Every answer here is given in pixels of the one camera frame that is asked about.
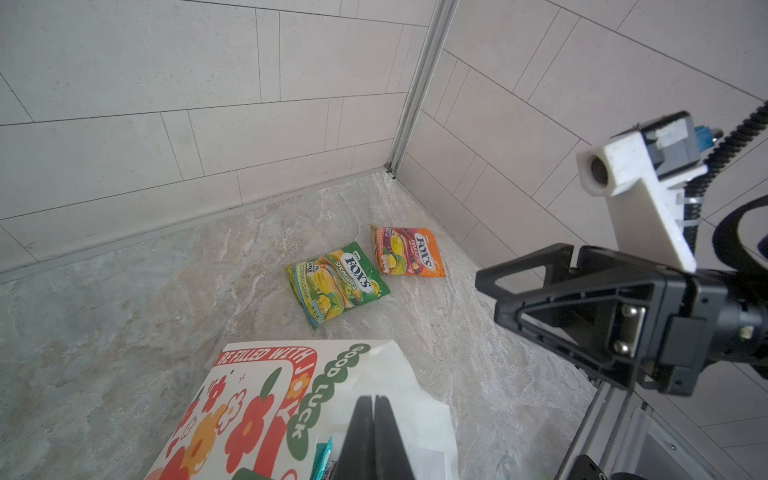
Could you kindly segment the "green Fox's candy packet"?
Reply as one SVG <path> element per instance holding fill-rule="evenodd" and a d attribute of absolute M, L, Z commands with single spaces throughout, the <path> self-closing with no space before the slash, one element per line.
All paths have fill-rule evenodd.
<path fill-rule="evenodd" d="M 357 242 L 289 264 L 285 271 L 313 329 L 391 293 Z"/>

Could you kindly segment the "orange Fox's candy packet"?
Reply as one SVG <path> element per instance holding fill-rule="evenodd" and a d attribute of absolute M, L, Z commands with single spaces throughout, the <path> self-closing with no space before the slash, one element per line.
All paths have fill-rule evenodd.
<path fill-rule="evenodd" d="M 446 269 L 435 235 L 427 228 L 371 225 L 374 258 L 381 274 L 444 278 Z"/>

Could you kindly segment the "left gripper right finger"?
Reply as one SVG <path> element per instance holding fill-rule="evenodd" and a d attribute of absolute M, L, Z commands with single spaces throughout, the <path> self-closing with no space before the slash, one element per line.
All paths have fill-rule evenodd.
<path fill-rule="evenodd" d="M 378 480 L 414 480 L 391 402 L 377 396 L 373 408 L 374 472 Z"/>

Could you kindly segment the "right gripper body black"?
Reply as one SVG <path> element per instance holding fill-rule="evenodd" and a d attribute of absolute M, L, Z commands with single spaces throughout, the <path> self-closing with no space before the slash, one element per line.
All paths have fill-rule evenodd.
<path fill-rule="evenodd" d="M 641 385 L 689 396 L 718 362 L 767 375 L 767 268 L 745 255 L 733 271 L 696 273 L 584 247 L 577 273 L 589 282 L 576 318 L 591 375 L 624 389 Z"/>

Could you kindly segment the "white floral paper bag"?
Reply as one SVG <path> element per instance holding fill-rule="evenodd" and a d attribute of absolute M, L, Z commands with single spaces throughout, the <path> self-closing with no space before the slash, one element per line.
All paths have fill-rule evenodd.
<path fill-rule="evenodd" d="M 389 399 L 416 478 L 458 478 L 450 409 L 393 340 L 226 345 L 147 476 L 314 479 L 338 462 L 362 396 Z"/>

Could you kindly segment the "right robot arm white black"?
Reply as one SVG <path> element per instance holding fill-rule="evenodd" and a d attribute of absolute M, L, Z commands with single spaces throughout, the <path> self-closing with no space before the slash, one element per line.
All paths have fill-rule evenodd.
<path fill-rule="evenodd" d="M 766 128 L 765 106 L 729 133 L 679 111 L 579 153 L 616 248 L 558 243 L 480 270 L 495 322 L 624 390 L 689 396 L 717 362 L 765 376 L 767 193 L 704 198 Z"/>

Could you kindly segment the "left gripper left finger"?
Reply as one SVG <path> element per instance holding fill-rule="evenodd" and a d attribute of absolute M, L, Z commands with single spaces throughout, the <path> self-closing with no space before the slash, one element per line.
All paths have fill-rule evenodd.
<path fill-rule="evenodd" d="M 362 396 L 355 404 L 332 479 L 374 479 L 374 448 L 373 400 L 370 396 Z"/>

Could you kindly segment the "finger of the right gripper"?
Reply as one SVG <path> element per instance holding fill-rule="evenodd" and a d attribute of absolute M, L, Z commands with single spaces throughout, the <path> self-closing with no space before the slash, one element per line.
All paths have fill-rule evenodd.
<path fill-rule="evenodd" d="M 570 267 L 574 246 L 556 243 L 533 253 L 479 270 L 475 276 L 475 288 L 491 298 L 555 298 L 579 293 L 579 284 Z M 513 292 L 497 283 L 506 277 L 516 276 L 535 269 L 545 269 L 542 286 L 536 289 Z"/>
<path fill-rule="evenodd" d="M 569 361 L 595 380 L 622 389 L 654 383 L 643 350 L 652 330 L 654 285 L 648 282 L 569 285 L 511 291 L 493 284 L 494 321 Z"/>

